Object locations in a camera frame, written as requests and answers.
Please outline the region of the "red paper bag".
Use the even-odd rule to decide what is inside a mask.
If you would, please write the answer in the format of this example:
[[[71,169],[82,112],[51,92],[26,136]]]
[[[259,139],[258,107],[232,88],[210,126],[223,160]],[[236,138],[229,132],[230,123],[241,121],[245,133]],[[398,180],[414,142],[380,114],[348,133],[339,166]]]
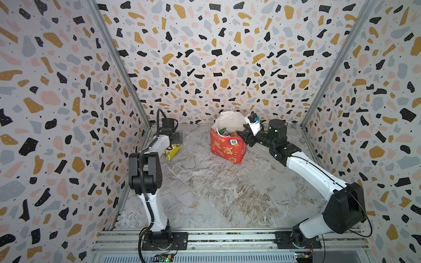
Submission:
[[[211,152],[230,162],[241,164],[246,152],[247,145],[238,136],[222,136],[219,129],[226,128],[231,134],[235,131],[243,131],[246,124],[244,115],[239,112],[225,111],[220,114],[211,127]]]

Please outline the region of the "yellow green snack packet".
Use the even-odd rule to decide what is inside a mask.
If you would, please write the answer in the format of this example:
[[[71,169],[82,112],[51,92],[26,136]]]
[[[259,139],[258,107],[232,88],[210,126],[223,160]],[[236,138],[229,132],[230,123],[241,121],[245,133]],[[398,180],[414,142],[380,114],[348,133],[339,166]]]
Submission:
[[[181,144],[172,144],[169,148],[165,149],[163,155],[166,160],[171,161],[183,146]]]

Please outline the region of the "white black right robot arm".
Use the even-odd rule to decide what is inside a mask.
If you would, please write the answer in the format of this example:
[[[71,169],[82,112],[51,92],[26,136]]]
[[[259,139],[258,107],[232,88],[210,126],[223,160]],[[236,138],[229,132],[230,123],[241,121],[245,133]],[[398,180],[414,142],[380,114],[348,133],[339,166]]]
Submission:
[[[287,140],[287,123],[272,119],[267,130],[256,114],[245,118],[238,135],[250,147],[260,144],[282,165],[296,172],[318,190],[327,204],[324,211],[305,219],[292,229],[288,244],[305,248],[310,240],[326,233],[342,234],[368,219],[364,191],[357,183],[348,184],[312,161],[299,147]]]

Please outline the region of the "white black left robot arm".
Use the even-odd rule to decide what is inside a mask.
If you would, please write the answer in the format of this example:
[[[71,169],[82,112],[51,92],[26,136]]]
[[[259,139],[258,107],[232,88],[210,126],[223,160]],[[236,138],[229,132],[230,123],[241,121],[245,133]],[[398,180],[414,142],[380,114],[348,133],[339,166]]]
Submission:
[[[140,152],[129,155],[129,187],[144,205],[149,225],[142,231],[141,236],[150,243],[172,242],[171,227],[160,197],[163,183],[160,157],[178,136],[177,128],[176,119],[162,118],[162,126],[158,127],[149,145]]]

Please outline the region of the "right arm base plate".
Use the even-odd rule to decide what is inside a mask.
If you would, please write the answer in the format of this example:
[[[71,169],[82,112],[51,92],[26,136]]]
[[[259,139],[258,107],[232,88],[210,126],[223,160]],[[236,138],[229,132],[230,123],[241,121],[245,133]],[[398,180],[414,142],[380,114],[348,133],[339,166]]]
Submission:
[[[322,244],[317,237],[305,238],[298,231],[276,231],[274,243],[278,249],[321,249]]]

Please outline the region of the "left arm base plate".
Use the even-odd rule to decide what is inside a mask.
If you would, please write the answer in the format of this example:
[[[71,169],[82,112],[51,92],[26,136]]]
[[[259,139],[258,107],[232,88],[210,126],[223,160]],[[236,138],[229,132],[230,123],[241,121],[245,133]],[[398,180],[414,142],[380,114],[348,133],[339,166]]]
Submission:
[[[188,232],[151,232],[149,231],[141,244],[143,251],[185,251],[188,244]]]

